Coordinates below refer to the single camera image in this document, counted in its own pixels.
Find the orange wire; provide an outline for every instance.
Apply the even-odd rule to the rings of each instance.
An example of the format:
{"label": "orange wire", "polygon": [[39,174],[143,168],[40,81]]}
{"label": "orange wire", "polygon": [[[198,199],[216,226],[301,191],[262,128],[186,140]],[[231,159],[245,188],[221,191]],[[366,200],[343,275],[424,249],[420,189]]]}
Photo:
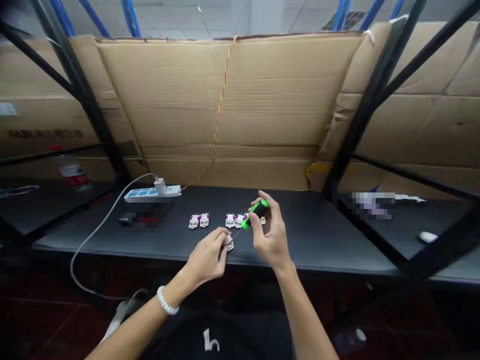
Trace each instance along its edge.
{"label": "orange wire", "polygon": [[205,172],[214,164],[215,159],[217,158],[217,135],[219,133],[219,118],[220,118],[220,109],[222,108],[222,102],[224,100],[224,92],[225,92],[225,87],[227,86],[227,69],[229,67],[229,60],[230,60],[230,54],[232,53],[232,49],[234,47],[235,41],[237,41],[237,38],[239,36],[235,35],[233,38],[230,49],[228,49],[228,55],[226,56],[226,63],[225,63],[225,72],[223,73],[223,87],[221,89],[221,94],[220,94],[220,101],[218,102],[218,110],[216,111],[216,124],[215,124],[215,141],[213,143],[213,159],[212,161],[205,166],[205,168],[202,170],[200,175],[196,178],[196,180],[192,181],[188,185],[185,185],[182,190],[185,190],[188,188],[190,185],[195,184],[200,178],[205,174]]}

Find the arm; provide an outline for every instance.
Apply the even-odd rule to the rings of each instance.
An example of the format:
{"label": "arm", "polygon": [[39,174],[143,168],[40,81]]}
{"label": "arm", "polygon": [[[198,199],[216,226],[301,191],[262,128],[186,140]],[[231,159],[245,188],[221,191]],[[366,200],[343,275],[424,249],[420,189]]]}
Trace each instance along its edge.
{"label": "arm", "polygon": [[[165,301],[176,308],[201,284],[224,274],[229,231],[219,227],[202,239],[188,262],[163,289]],[[160,301],[153,297],[99,344],[85,360],[134,360],[145,350],[167,319]]]}
{"label": "arm", "polygon": [[258,194],[261,197],[253,201],[252,206],[265,199],[270,207],[270,217],[267,220],[267,233],[264,234],[259,217],[252,212],[249,214],[253,228],[253,246],[275,272],[290,323],[296,357],[298,360],[338,360],[337,353],[300,282],[295,264],[290,259],[280,206],[267,193],[259,191]]}

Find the screwdriver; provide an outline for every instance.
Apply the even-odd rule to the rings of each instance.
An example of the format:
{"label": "screwdriver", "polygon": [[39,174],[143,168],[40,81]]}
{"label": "screwdriver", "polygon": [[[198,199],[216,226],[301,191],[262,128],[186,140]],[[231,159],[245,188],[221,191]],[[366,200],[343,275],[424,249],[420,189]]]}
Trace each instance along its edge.
{"label": "screwdriver", "polygon": [[[267,213],[268,209],[269,205],[267,204],[267,201],[265,199],[262,199],[252,207],[251,212],[261,218]],[[247,216],[246,219],[241,222],[241,229],[238,230],[232,240],[234,240],[242,232],[243,229],[250,229],[251,227],[252,222],[250,221],[250,217]]]}

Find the black table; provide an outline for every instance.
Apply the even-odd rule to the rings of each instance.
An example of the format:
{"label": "black table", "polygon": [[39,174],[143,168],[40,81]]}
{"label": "black table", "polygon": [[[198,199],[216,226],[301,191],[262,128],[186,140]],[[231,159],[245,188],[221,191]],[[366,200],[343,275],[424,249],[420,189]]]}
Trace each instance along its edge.
{"label": "black table", "polygon": [[[397,268],[320,193],[282,190],[269,193],[280,203],[290,254],[298,269],[398,275]],[[186,261],[199,240],[216,227],[225,226],[227,213],[245,212],[257,196],[254,189],[192,186],[171,203],[160,206],[167,211],[154,230],[122,227],[118,218],[141,208],[122,199],[82,252]],[[72,217],[35,242],[33,249],[74,252],[102,221],[115,198]],[[210,214],[210,225],[189,229],[190,216],[203,212]],[[266,266],[253,248],[251,230],[242,231],[234,246],[227,263]]]}
{"label": "black table", "polygon": [[27,185],[38,185],[40,188],[25,194],[0,198],[0,217],[22,235],[27,235],[106,194],[113,186],[111,182],[97,181],[92,183],[92,189],[77,192],[63,179],[0,179],[1,188]]}
{"label": "black table", "polygon": [[[401,203],[392,209],[392,220],[368,219],[366,222],[406,259],[411,259],[427,246],[419,239],[420,232],[440,235],[472,207],[470,202],[454,200],[430,200],[422,204]],[[480,284],[480,248],[439,271],[430,280]]]}

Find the hand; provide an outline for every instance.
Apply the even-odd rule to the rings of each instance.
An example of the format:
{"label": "hand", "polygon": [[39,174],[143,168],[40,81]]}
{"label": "hand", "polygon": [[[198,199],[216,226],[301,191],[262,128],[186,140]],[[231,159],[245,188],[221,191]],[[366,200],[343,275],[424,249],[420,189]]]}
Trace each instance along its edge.
{"label": "hand", "polygon": [[[248,209],[250,212],[248,216],[250,217],[251,227],[253,228],[253,247],[271,266],[273,271],[278,274],[293,264],[290,259],[285,223],[280,213],[279,203],[261,190],[258,191],[258,195],[260,195],[260,197],[252,201],[252,207]],[[259,217],[251,212],[253,205],[262,199],[266,200],[269,207],[269,212],[265,214],[266,234],[264,234]]]}
{"label": "hand", "polygon": [[[209,280],[223,276],[227,261],[229,233],[226,228],[218,227],[204,237],[191,252],[182,271],[186,277],[190,278],[194,289]],[[222,244],[225,246],[219,258]]]}

